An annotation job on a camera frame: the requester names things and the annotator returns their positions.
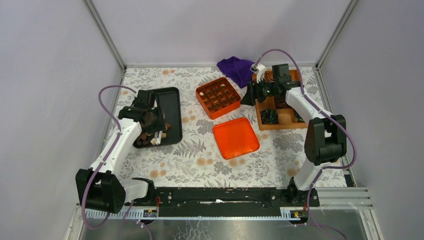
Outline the white handled metal tongs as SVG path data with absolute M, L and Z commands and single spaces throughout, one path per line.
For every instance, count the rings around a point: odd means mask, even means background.
M 160 145 L 161 142 L 162 142 L 162 139 L 163 138 L 166 138 L 166 137 L 167 137 L 167 134 L 165 132 L 163 132 L 162 130 L 155 132 L 154 133 L 154 138 L 153 138 L 154 139 L 154 144 L 155 145 Z

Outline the orange box lid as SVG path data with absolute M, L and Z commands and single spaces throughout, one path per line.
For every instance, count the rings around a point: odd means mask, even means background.
M 233 119 L 212 128 L 221 156 L 230 160 L 257 151 L 259 140 L 246 117 Z

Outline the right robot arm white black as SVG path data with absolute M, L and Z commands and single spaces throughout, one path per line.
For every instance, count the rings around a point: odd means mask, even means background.
M 293 177 L 294 188 L 287 191 L 287 201 L 293 206 L 306 199 L 306 190 L 317 180 L 323 168 L 330 166 L 347 151 L 346 120 L 320 108 L 305 92 L 301 80 L 293 81 L 287 64 L 273 65 L 272 78 L 265 80 L 266 67 L 254 63 L 250 70 L 256 77 L 247 85 L 242 105 L 255 106 L 267 98 L 284 98 L 307 125 L 304 153 L 306 160 L 299 173 Z

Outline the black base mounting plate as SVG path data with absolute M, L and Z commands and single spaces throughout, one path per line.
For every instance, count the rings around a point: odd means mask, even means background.
M 278 218 L 282 209 L 304 212 L 319 207 L 320 200 L 315 189 L 308 193 L 275 187 L 157 187 L 149 197 L 136 199 L 134 206 L 151 207 L 162 218 Z

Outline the orange chocolate box with tray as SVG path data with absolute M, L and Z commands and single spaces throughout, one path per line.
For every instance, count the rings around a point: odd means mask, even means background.
M 226 77 L 199 86 L 196 98 L 209 119 L 215 120 L 241 106 L 241 97 Z

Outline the wooden compartment organizer box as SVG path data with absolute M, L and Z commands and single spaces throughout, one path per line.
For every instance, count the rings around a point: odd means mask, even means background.
M 252 81 L 256 81 L 256 74 L 252 75 Z M 285 89 L 285 94 L 280 97 L 267 97 L 265 101 L 255 104 L 258 128 L 261 131 L 266 130 L 289 130 L 302 129 L 306 127 L 303 119 L 286 102 L 286 93 L 290 87 L 300 85 L 300 75 L 296 70 L 290 70 L 287 64 L 274 65 L 266 70 L 262 77 L 265 82 L 278 82 Z M 260 111 L 265 109 L 275 109 L 278 114 L 278 124 L 262 124 Z

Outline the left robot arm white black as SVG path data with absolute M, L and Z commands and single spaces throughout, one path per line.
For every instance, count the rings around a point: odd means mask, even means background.
M 148 206 L 155 200 L 150 179 L 134 177 L 120 180 L 120 170 L 133 143 L 161 144 L 168 130 L 157 91 L 139 90 L 130 106 L 114 116 L 116 129 L 100 155 L 88 169 L 75 176 L 78 198 L 85 209 L 117 214 L 126 203 L 138 200 Z

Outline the purple cloth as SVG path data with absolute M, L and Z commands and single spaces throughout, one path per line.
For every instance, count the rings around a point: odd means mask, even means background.
M 228 78 L 232 79 L 240 89 L 246 87 L 252 81 L 251 67 L 253 61 L 247 59 L 239 59 L 232 56 L 222 59 L 216 66 Z

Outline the dark rolled tie left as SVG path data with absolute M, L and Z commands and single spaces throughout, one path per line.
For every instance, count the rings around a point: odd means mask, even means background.
M 275 125 L 279 123 L 279 116 L 276 109 L 264 109 L 260 111 L 260 119 L 263 125 Z

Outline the floral patterned table mat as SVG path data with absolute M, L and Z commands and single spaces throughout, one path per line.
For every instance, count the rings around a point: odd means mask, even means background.
M 176 87 L 180 92 L 182 140 L 146 149 L 131 148 L 119 172 L 121 180 L 146 178 L 157 187 L 286 187 L 306 157 L 306 129 L 258 128 L 256 110 L 242 105 L 211 120 L 196 98 L 196 88 L 221 78 L 216 67 L 128 68 L 116 109 L 128 106 L 135 90 Z M 247 118 L 259 149 L 229 160 L 213 135 L 215 125 Z

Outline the black plastic tray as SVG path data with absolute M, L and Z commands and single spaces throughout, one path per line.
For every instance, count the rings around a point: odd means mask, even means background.
M 132 107 L 140 109 L 142 132 L 133 142 L 137 149 L 151 148 L 152 139 L 166 134 L 158 146 L 173 145 L 183 138 L 180 91 L 176 87 L 139 90 Z

